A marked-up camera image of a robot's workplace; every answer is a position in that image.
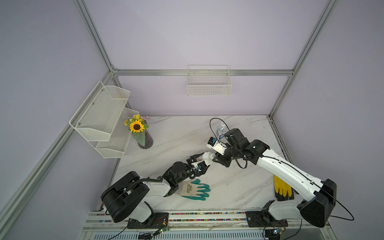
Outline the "clear small water bottle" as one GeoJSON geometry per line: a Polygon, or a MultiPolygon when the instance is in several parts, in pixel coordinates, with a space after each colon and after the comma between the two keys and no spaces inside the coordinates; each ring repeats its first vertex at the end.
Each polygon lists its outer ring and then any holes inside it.
{"type": "Polygon", "coordinates": [[[225,137],[225,133],[228,131],[228,127],[224,122],[221,122],[221,125],[217,127],[216,135],[218,137],[218,140],[221,140],[225,137]]]}

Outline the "white label tea bottle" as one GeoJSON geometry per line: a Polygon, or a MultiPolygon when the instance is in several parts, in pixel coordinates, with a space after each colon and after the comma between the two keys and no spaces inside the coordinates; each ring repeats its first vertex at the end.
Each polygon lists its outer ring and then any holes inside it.
{"type": "Polygon", "coordinates": [[[197,158],[197,161],[205,162],[207,165],[211,165],[213,163],[213,159],[215,158],[215,156],[216,155],[211,152],[205,152],[197,158]]]}

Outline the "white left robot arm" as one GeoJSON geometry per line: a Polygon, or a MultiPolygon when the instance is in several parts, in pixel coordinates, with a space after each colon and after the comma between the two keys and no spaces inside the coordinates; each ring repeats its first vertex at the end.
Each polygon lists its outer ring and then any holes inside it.
{"type": "Polygon", "coordinates": [[[173,194],[191,200],[204,201],[210,187],[198,177],[204,175],[213,163],[215,154],[204,152],[187,161],[175,162],[162,176],[141,178],[131,171],[101,194],[106,214],[115,223],[131,218],[140,223],[153,219],[155,213],[144,201],[145,197],[169,197],[173,194]]]}

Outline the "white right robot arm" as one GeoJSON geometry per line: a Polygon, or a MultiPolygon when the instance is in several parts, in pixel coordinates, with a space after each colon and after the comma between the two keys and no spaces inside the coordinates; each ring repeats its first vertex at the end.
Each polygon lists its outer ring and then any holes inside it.
{"type": "Polygon", "coordinates": [[[228,167],[232,161],[243,159],[270,171],[299,194],[298,199],[269,201],[265,214],[276,221],[302,219],[323,228],[336,205],[337,185],[322,181],[296,168],[260,140],[249,142],[239,129],[225,133],[226,143],[210,138],[207,147],[216,151],[216,162],[228,167]]]}

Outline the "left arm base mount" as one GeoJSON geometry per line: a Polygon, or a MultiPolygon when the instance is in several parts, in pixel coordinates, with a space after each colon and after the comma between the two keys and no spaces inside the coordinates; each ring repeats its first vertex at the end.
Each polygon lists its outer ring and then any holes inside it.
{"type": "Polygon", "coordinates": [[[155,212],[149,203],[140,203],[128,216],[128,229],[158,229],[168,224],[169,213],[155,212]]]}

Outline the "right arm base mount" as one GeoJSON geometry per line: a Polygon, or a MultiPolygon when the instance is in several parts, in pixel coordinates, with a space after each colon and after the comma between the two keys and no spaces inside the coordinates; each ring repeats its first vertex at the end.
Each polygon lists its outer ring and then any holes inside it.
{"type": "Polygon", "coordinates": [[[286,219],[277,220],[269,213],[269,207],[275,200],[268,201],[259,211],[247,211],[246,220],[250,228],[261,227],[287,227],[286,219]]]}

